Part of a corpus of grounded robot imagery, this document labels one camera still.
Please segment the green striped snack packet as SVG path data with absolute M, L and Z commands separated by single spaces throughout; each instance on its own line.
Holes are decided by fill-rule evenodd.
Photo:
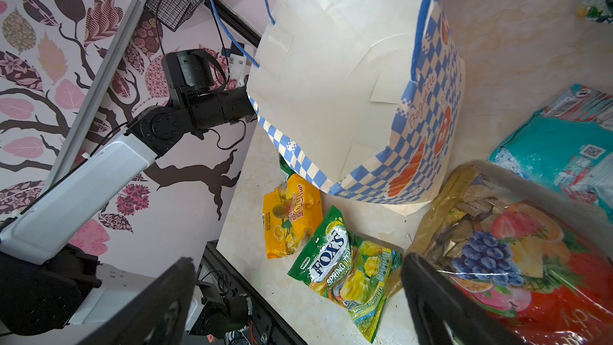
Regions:
M 284 159 L 284 156 L 279 154 L 279 167 L 284 176 L 284 180 L 287 181 L 292 175 L 295 174 L 295 171 L 287 164 Z

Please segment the gold candy bag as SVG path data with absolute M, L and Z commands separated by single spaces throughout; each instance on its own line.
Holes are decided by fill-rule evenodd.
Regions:
M 410 253 L 522 344 L 612 342 L 612 228 L 593 207 L 474 161 L 451 173 Z

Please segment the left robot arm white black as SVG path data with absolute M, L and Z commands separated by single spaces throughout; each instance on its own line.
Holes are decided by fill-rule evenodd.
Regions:
M 105 322 L 152 279 L 102 264 L 71 237 L 185 134 L 203 137 L 254 116 L 243 87 L 215 88 L 217 60 L 186 50 L 162 60 L 166 106 L 135 117 L 105 147 L 1 224 L 1 321 L 15 335 Z

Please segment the blue checkered paper bag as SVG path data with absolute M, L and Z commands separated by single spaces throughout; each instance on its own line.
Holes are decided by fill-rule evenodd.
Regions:
M 322 192 L 407 216 L 437 195 L 465 65 L 440 0 L 276 0 L 247 95 Z

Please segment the green Fox's candy bag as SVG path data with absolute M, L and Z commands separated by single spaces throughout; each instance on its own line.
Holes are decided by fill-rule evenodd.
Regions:
M 385 288 L 401 265 L 400 252 L 350 231 L 342 212 L 332 206 L 288 275 L 343 307 L 373 343 L 388 300 Z

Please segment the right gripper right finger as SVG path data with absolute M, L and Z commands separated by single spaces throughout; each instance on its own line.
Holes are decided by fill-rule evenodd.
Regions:
M 403 260 L 402 286 L 420 344 L 522 344 L 416 253 Z

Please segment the orange yellow candy bag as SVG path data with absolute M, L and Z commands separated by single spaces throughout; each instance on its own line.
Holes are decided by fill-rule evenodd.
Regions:
M 300 175 L 291 175 L 263 198 L 267 258 L 288 257 L 300 250 L 323 220 L 319 189 Z

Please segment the teal snack packet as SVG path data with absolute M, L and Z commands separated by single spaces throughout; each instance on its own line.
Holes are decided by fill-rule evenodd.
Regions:
M 488 160 L 612 220 L 612 96 L 574 84 L 528 119 Z

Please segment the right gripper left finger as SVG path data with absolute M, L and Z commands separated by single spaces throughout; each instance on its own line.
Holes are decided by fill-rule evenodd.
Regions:
M 80 344 L 179 344 L 195 286 L 193 260 L 182 257 Z

